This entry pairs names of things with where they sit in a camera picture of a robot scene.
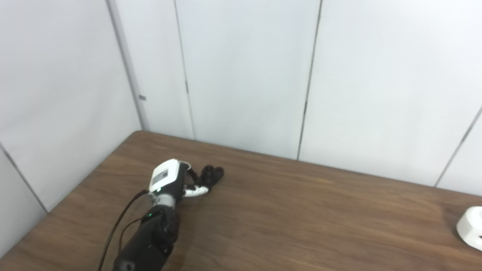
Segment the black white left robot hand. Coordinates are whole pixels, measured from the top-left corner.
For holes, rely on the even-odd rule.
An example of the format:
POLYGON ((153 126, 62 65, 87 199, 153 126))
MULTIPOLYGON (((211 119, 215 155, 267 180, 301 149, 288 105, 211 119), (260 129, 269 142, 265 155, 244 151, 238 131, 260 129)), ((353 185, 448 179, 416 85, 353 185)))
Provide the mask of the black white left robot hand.
POLYGON ((190 163, 175 158, 158 165, 150 180, 148 194, 154 206, 175 207, 183 198, 196 197, 210 192, 210 187, 198 183, 186 184, 186 177, 198 180, 190 163))

